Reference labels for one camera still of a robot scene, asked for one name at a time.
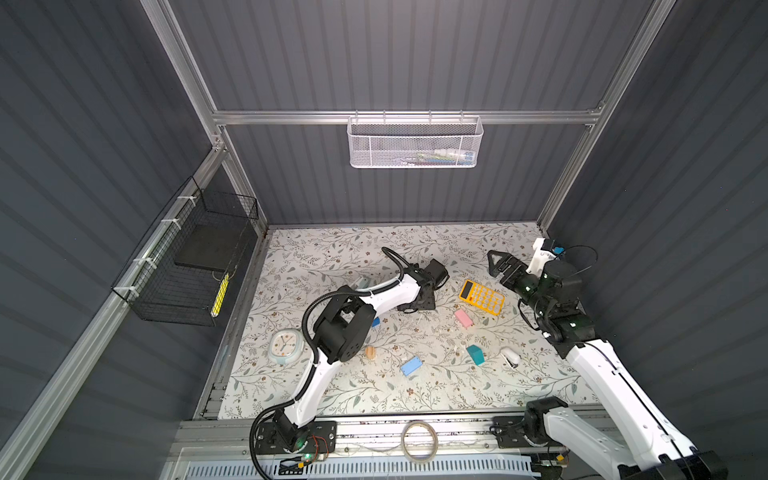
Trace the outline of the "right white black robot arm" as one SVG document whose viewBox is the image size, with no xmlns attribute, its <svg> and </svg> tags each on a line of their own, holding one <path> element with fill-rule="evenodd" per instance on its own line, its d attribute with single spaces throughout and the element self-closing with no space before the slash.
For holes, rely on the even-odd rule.
<svg viewBox="0 0 768 480">
<path fill-rule="evenodd" d="M 512 433 L 534 446 L 558 443 L 605 479 L 725 479 L 729 471 L 713 451 L 702 451 L 676 428 L 634 380 L 613 346 L 599 337 L 580 307 L 580 269 L 548 239 L 538 239 L 530 263 L 491 250 L 488 272 L 532 308 L 528 325 L 555 348 L 598 397 L 623 439 L 606 436 L 564 400 L 527 403 L 521 421 L 492 426 L 499 439 Z"/>
</svg>

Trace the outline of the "light blue block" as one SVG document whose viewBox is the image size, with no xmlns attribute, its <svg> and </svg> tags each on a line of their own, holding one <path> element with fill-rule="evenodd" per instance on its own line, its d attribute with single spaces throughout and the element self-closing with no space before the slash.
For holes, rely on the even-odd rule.
<svg viewBox="0 0 768 480">
<path fill-rule="evenodd" d="M 414 356 L 401 365 L 400 371 L 405 377 L 409 377 L 422 366 L 422 360 L 419 357 Z"/>
</svg>

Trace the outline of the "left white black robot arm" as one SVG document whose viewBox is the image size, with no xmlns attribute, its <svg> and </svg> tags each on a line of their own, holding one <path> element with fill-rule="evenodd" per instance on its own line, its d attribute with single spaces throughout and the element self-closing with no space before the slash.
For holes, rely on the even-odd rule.
<svg viewBox="0 0 768 480">
<path fill-rule="evenodd" d="M 398 273 L 394 278 L 364 290 L 345 285 L 307 307 L 301 334 L 311 358 L 292 396 L 254 419 L 249 432 L 252 454 L 258 451 L 257 437 L 263 423 L 275 432 L 279 445 L 291 452 L 303 448 L 331 380 L 342 364 L 362 349 L 375 319 L 391 310 L 413 313 L 436 308 L 435 292 L 449 279 L 446 267 L 435 259 L 425 267 L 399 257 L 395 262 Z"/>
</svg>

